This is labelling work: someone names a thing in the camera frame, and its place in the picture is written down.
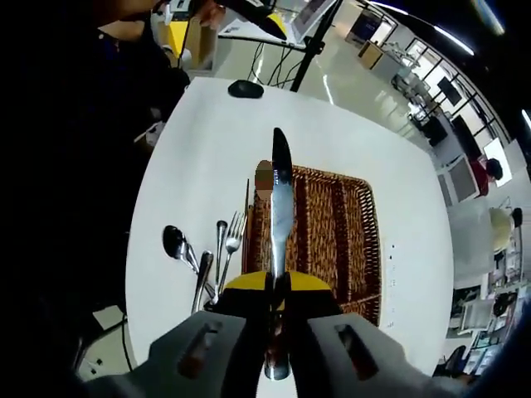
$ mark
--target black pole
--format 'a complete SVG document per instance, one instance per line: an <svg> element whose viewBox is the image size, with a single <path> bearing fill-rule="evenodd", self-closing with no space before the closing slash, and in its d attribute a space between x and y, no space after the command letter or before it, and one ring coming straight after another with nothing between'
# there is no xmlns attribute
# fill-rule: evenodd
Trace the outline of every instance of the black pole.
<svg viewBox="0 0 531 398"><path fill-rule="evenodd" d="M302 61L300 62L299 69L297 70L297 75L295 75L295 78L293 80L293 84L291 85L290 90L297 92L299 91L300 84L302 83L302 80L304 79L304 75L306 75L306 71L309 68L309 64L314 59L314 56L321 53L323 50L321 47L321 42L323 40L324 35L326 34L326 31L329 29L330 25L332 25L332 21L334 20L336 12L339 10L339 7L343 3L343 0L338 0L323 16L323 20L317 27L317 31L315 32L315 35L309 39L308 43L306 44L306 51L304 52L304 57Z"/></svg>

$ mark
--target round table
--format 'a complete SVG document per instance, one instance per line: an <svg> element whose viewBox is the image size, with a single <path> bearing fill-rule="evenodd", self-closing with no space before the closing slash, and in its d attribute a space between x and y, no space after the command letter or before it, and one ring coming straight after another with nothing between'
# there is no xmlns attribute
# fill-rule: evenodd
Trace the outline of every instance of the round table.
<svg viewBox="0 0 531 398"><path fill-rule="evenodd" d="M196 276L166 255L163 228L180 228L198 257L203 250L215 252L217 220L230 221L243 210L246 180L252 188L256 165L271 158L273 128L280 127L293 164L363 178L372 186L382 250L380 329L404 346L413 366L431 374L450 319L453 259L446 206L428 155L345 109L271 87L259 100L232 98L230 83L192 82L146 169L125 280L136 361L144 362L150 344L192 307ZM227 281L240 272L238 251Z"/></svg>

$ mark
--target yellow object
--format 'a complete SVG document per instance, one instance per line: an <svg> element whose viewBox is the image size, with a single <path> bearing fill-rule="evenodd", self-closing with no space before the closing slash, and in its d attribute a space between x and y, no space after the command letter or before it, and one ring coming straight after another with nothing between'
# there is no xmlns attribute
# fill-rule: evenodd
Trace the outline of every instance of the yellow object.
<svg viewBox="0 0 531 398"><path fill-rule="evenodd" d="M302 272L290 271L291 290L330 290L330 287L319 278L303 274ZM226 289L264 290L266 286L266 272L259 271L243 274L234 278L226 286Z"/></svg>
<svg viewBox="0 0 531 398"><path fill-rule="evenodd" d="M272 13L267 16L271 21L276 23L276 25L282 30L282 33L284 33L284 36L286 35L286 29L284 26L284 23L282 22L282 19L278 14Z"/></svg>
<svg viewBox="0 0 531 398"><path fill-rule="evenodd" d="M168 44L176 57L181 56L183 52L187 27L188 21L173 21L168 26Z"/></svg>
<svg viewBox="0 0 531 398"><path fill-rule="evenodd" d="M501 209L489 209L490 225L492 226L492 249L494 253L509 247L513 224L511 216Z"/></svg>

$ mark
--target white floor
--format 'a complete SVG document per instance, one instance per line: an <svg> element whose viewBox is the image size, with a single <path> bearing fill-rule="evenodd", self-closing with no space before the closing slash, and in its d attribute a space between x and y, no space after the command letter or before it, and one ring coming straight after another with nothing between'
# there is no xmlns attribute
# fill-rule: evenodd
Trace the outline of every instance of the white floor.
<svg viewBox="0 0 531 398"><path fill-rule="evenodd" d="M289 7L290 3L285 0L281 6ZM326 46L323 53L312 61L299 92L360 114L427 150L426 140L407 119L409 112L407 100L388 83L379 80L361 66L358 62L358 48L344 41L343 38L357 14L359 11L356 2L346 0L335 18L334 27L330 28L324 38ZM223 62L220 62L215 77L246 79L256 46L257 43L250 41L221 39L218 50L222 54ZM269 80L281 53L282 50L279 47L264 47L255 66L257 76L264 83ZM301 59L301 53L295 51L286 58L282 66L280 81L285 79L288 70ZM117 323L121 316L117 308L109 308L98 313L97 318L105 327L108 327ZM134 366L134 354L130 346L127 327L125 328L125 340ZM127 370L121 343L121 330L118 330L97 342L87 352L80 375L88 380L107 374L124 373Z"/></svg>

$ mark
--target wicker tray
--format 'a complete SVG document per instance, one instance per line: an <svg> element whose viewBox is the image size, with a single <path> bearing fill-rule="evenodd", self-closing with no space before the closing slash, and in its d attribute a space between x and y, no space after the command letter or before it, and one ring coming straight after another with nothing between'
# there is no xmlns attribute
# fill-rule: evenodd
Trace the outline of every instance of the wicker tray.
<svg viewBox="0 0 531 398"><path fill-rule="evenodd" d="M321 278L344 313L378 325L380 245L371 187L364 180L293 167L295 224L286 268ZM270 269L270 201L254 195L243 272Z"/></svg>

